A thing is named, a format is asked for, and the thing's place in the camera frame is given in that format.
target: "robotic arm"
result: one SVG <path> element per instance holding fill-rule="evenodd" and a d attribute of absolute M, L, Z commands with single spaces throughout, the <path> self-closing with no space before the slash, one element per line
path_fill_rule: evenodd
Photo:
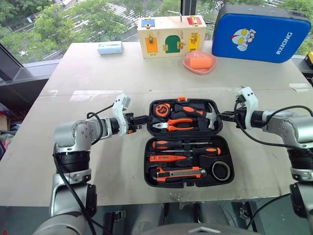
<path fill-rule="evenodd" d="M 264 132 L 277 134 L 283 139 L 284 145 L 274 146 L 287 147 L 291 174 L 297 181 L 290 185 L 293 209 L 298 216 L 307 218 L 313 234 L 313 117 L 289 111 L 258 111 L 258 99 L 250 87 L 240 90 L 236 97 L 234 111 L 224 112 L 219 116 L 224 121 L 237 123 L 237 127 L 243 131 L 262 128 Z M 120 94 L 112 108 L 114 117 L 69 122 L 55 130 L 54 159 L 59 163 L 58 169 L 76 192 L 89 217 L 96 213 L 97 205 L 96 187 L 87 183 L 91 179 L 89 153 L 92 144 L 115 134 L 123 136 L 136 132 L 141 129 L 142 124 L 151 121 L 148 116 L 134 117 L 132 113 L 124 114 L 123 111 L 127 110 L 129 103 L 130 99 Z M 86 218 L 77 200 L 73 200 L 59 170 L 53 176 L 51 218 L 34 235 L 85 234 Z"/>
<path fill-rule="evenodd" d="M 224 112 L 220 117 L 236 122 L 237 127 L 262 128 L 283 139 L 291 161 L 291 175 L 297 181 L 290 185 L 293 210 L 299 217 L 307 218 L 313 234 L 313 117 L 290 111 L 258 111 L 258 99 L 250 87 L 240 90 L 236 98 L 234 112 Z"/>
<path fill-rule="evenodd" d="M 53 156 L 90 218 L 97 210 L 96 186 L 87 183 L 91 179 L 89 154 L 92 144 L 99 137 L 104 140 L 115 134 L 123 136 L 134 133 L 141 129 L 142 124 L 150 121 L 148 116 L 134 117 L 132 113 L 124 114 L 123 111 L 127 110 L 129 103 L 130 98 L 120 94 L 112 107 L 114 117 L 68 122 L 59 125 L 55 130 Z M 53 175 L 50 216 L 34 235 L 85 234 L 86 218 L 58 169 Z"/>

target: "screwdriver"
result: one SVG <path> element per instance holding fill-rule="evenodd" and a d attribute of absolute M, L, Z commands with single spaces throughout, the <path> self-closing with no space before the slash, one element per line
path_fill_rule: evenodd
<path fill-rule="evenodd" d="M 207 113 L 204 110 L 199 110 L 199 109 L 195 109 L 189 106 L 182 106 L 182 105 L 178 105 L 176 104 L 174 106 L 175 112 L 185 112 L 187 113 L 190 117 L 195 117 L 195 118 L 208 118 L 207 116 L 212 115 L 212 113 Z"/>
<path fill-rule="evenodd" d="M 207 156 L 218 156 L 221 154 L 221 149 L 218 147 L 206 147 L 206 148 L 193 148 L 192 150 L 164 150 L 161 152 L 192 152 L 194 155 L 207 155 Z"/>
<path fill-rule="evenodd" d="M 185 144 L 209 144 L 209 142 L 183 143 L 182 141 L 153 141 L 153 149 L 181 148 Z"/>
<path fill-rule="evenodd" d="M 170 163 L 179 160 L 185 160 L 187 157 L 179 156 L 179 155 L 151 155 L 149 161 L 151 163 L 159 162 L 159 163 Z"/>

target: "pliers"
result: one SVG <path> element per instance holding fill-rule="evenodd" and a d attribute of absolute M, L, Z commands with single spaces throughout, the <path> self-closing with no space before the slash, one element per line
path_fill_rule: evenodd
<path fill-rule="evenodd" d="M 194 122 L 193 118 L 177 118 L 177 119 L 170 119 L 167 122 L 160 122 L 152 125 L 154 128 L 163 129 L 166 128 L 167 131 L 186 131 L 186 130 L 195 130 L 195 127 L 175 127 L 174 125 L 183 122 Z"/>

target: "black cable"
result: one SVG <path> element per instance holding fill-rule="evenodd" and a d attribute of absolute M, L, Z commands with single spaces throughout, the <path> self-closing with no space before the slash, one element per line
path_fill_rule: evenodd
<path fill-rule="evenodd" d="M 60 167 L 59 161 L 58 161 L 57 156 L 56 156 L 56 143 L 54 144 L 54 147 L 53 147 L 53 159 L 54 159 L 55 167 L 57 168 L 57 171 L 59 172 L 60 177 L 62 178 L 64 184 L 66 185 L 68 190 L 71 192 L 71 194 L 75 198 L 76 202 L 78 203 L 78 205 L 79 205 L 79 207 L 80 207 L 80 209 L 82 211 L 82 214 L 86 218 L 86 220 L 88 222 L 88 225 L 90 227 L 92 235 L 96 235 L 97 233 L 96 233 L 96 231 L 94 229 L 94 226 L 92 224 L 91 218 L 90 218 L 88 212 L 86 211 L 86 208 L 85 208 L 84 204 L 80 200 L 79 196 L 76 194 L 76 192 L 73 189 L 73 187 L 69 184 L 68 180 L 66 179 L 66 177 L 65 177 L 65 175 L 64 175 L 64 173 L 63 173 L 63 171 L 62 171 L 62 169 Z"/>
<path fill-rule="evenodd" d="M 310 113 L 310 115 L 313 117 L 313 112 L 312 112 L 312 110 L 309 109 L 308 107 L 302 106 L 302 105 L 294 105 L 294 106 L 289 106 L 289 107 L 286 107 L 286 108 L 282 108 L 282 109 L 276 110 L 274 113 L 272 113 L 271 115 L 269 115 L 269 117 L 268 117 L 267 121 L 265 122 L 264 126 L 266 126 L 266 125 L 269 123 L 270 119 L 271 119 L 275 114 L 277 114 L 277 113 L 279 113 L 279 112 L 281 112 L 281 111 L 285 111 L 285 110 L 287 110 L 287 109 L 295 109 L 295 108 L 305 109 L 305 110 L 307 110 L 307 111 Z"/>
<path fill-rule="evenodd" d="M 103 112 L 103 111 L 106 111 L 107 109 L 112 108 L 112 107 L 113 107 L 113 104 L 110 105 L 110 106 L 108 106 L 107 108 L 101 109 L 100 111 L 96 112 L 96 114 L 99 114 L 99 113 L 101 113 L 101 112 Z"/>
<path fill-rule="evenodd" d="M 273 200 L 270 200 L 269 202 L 265 203 L 263 206 L 261 206 L 253 215 L 253 217 L 250 219 L 250 222 L 248 223 L 248 225 L 246 226 L 246 229 L 248 229 L 250 227 L 250 225 L 252 224 L 252 222 L 255 220 L 255 216 L 262 210 L 264 209 L 266 206 L 268 206 L 269 204 L 273 203 L 273 202 L 276 202 L 277 200 L 279 199 L 282 199 L 284 197 L 287 197 L 289 196 L 290 193 L 287 193 L 287 194 L 284 194 L 282 196 L 279 196 L 279 197 L 276 197 L 274 198 Z"/>
<path fill-rule="evenodd" d="M 95 117 L 98 120 L 99 126 L 100 126 L 100 134 L 99 134 L 99 136 L 97 137 L 97 139 L 94 142 L 91 143 L 91 145 L 94 145 L 95 143 L 97 143 L 101 139 L 101 137 L 103 135 L 103 125 L 102 125 L 101 119 L 99 118 L 99 116 L 96 113 L 94 113 L 94 112 L 87 113 L 87 118 L 89 118 L 90 115 L 92 115 L 92 117 Z"/>
<path fill-rule="evenodd" d="M 264 145 L 276 146 L 276 147 L 285 147 L 285 148 L 296 149 L 296 150 L 299 150 L 299 151 L 306 151 L 306 150 L 303 149 L 303 148 L 299 148 L 299 147 L 292 146 L 292 145 L 289 145 L 289 144 L 268 143 L 268 142 L 260 141 L 260 140 L 257 140 L 256 138 L 252 137 L 251 135 L 249 135 L 249 134 L 247 133 L 247 131 L 244 130 L 244 128 L 242 127 L 241 123 L 238 121 L 238 117 L 237 117 L 237 105 L 238 105 L 238 103 L 239 103 L 239 101 L 236 101 L 235 107 L 234 107 L 235 121 L 236 121 L 236 123 L 238 124 L 239 128 L 242 130 L 242 132 L 243 132 L 246 136 L 248 136 L 250 139 L 252 139 L 253 141 L 258 142 L 258 143 L 260 143 L 260 144 L 264 144 Z"/>
<path fill-rule="evenodd" d="M 101 224 L 99 224 L 97 221 L 91 219 L 92 223 L 94 223 L 96 226 L 98 226 L 99 228 L 101 228 L 102 230 L 104 230 L 106 233 L 112 235 L 112 233 L 110 233 L 109 230 L 107 230 L 105 227 L 103 227 Z"/>
<path fill-rule="evenodd" d="M 97 137 L 97 139 L 96 139 L 94 142 L 91 143 L 91 145 L 94 145 L 95 143 L 97 143 L 97 142 L 101 139 L 101 137 L 102 137 L 102 135 L 103 135 L 103 125 L 102 125 L 102 121 L 101 121 L 101 119 L 99 118 L 99 116 L 98 116 L 97 114 L 99 114 L 99 113 L 101 113 L 101 112 L 103 112 L 103 111 L 106 111 L 106 110 L 109 109 L 109 108 L 112 108 L 112 107 L 113 107 L 113 104 L 110 105 L 110 106 L 108 106 L 108 107 L 106 107 L 106 108 L 104 108 L 104 109 L 102 109 L 102 110 L 100 110 L 100 111 L 98 111 L 98 112 L 96 112 L 96 113 L 94 113 L 94 112 L 89 112 L 89 113 L 87 113 L 87 118 L 88 118 L 88 119 L 89 119 L 89 118 L 92 118 L 92 117 L 95 117 L 95 118 L 98 120 L 99 125 L 100 125 L 100 134 L 99 134 L 99 136 Z"/>

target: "window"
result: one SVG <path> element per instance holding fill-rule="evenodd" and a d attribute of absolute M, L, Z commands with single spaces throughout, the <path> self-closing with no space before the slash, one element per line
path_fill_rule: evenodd
<path fill-rule="evenodd" d="M 311 0 L 227 2 L 298 9 L 313 22 Z M 197 1 L 196 14 L 207 22 L 206 40 L 212 39 L 222 3 Z M 168 10 L 179 12 L 180 0 L 1 0 L 0 42 L 21 63 L 60 59 L 75 42 L 136 42 L 136 19 L 175 15 Z M 305 55 L 313 50 L 312 31 L 296 54 Z"/>

